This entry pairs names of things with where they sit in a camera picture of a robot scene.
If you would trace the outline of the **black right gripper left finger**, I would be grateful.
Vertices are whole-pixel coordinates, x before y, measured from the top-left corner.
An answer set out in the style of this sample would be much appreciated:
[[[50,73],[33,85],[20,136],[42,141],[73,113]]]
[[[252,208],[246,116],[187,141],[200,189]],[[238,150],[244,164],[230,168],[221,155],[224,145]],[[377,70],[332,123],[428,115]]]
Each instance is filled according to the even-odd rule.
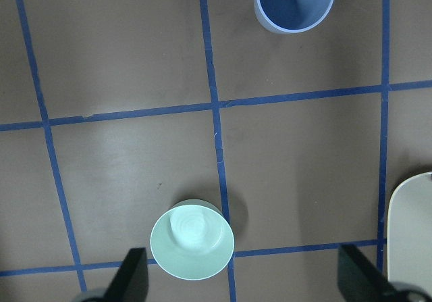
[[[146,301],[149,273],[145,248],[128,251],[102,301]]]

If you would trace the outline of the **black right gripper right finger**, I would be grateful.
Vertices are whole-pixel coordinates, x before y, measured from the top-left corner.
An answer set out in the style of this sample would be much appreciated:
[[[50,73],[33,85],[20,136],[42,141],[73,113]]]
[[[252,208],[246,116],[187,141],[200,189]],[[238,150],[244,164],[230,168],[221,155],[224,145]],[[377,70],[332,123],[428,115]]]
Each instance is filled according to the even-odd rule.
[[[340,245],[337,287],[344,301],[397,301],[397,290],[356,245]]]

